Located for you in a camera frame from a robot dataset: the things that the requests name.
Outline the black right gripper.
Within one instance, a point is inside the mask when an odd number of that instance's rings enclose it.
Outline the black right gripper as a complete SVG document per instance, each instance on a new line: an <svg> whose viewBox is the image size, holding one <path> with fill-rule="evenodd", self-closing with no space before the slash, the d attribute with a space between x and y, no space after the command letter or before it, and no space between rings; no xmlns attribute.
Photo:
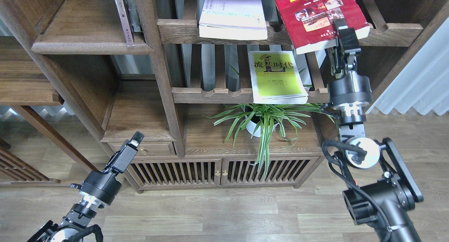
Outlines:
<svg viewBox="0 0 449 242"><path fill-rule="evenodd" d="M335 80L328 83L331 108L359 106L361 109L372 103L372 90L367 76L357 72L357 56L361 52L355 29L348 27L345 19L335 19L336 47L331 53L331 73Z"/></svg>

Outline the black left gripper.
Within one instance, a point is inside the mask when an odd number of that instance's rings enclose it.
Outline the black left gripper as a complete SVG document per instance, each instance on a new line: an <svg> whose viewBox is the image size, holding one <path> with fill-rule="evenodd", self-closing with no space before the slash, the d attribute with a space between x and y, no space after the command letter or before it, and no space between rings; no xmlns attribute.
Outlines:
<svg viewBox="0 0 449 242"><path fill-rule="evenodd" d="M137 147L144 135L136 131L131 140L126 140L120 151L117 151L106 164L102 172L92 171L83 181L80 193L96 197L107 205L110 205L121 188L121 183L116 180L119 173L124 173L138 150Z"/></svg>

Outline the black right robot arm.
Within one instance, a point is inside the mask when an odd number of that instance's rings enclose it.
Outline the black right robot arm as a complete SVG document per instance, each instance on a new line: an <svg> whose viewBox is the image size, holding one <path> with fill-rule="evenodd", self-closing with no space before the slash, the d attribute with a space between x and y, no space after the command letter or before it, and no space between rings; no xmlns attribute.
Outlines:
<svg viewBox="0 0 449 242"><path fill-rule="evenodd" d="M332 172L347 185L343 198L354 224L367 224L382 242L420 242L407 211L423 201L423 195L390 138L382 142L366 137L363 108L372 101L369 78L357 73L356 56L361 48L354 28L334 19L336 46L331 49L328 83L330 102L338 111L338 140L327 139L321 147ZM383 175L376 183L358 186L349 167L368 169L380 164Z"/></svg>

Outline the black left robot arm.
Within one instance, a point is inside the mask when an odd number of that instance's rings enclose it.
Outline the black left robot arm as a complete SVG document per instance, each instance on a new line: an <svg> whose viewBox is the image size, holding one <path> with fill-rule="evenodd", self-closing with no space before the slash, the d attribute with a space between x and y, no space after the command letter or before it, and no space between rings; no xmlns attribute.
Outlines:
<svg viewBox="0 0 449 242"><path fill-rule="evenodd" d="M95 224L88 226L96 216L96 210L109 206L119 192L122 184L116 180L124 173L138 152L138 146L144 135L136 131L131 140L126 140L106 164L102 172L92 171L83 183L71 184L78 189L83 199L72 206L60 225L48 221L30 239L29 242L83 242L83 238L94 234L97 242L103 242L101 228Z"/></svg>

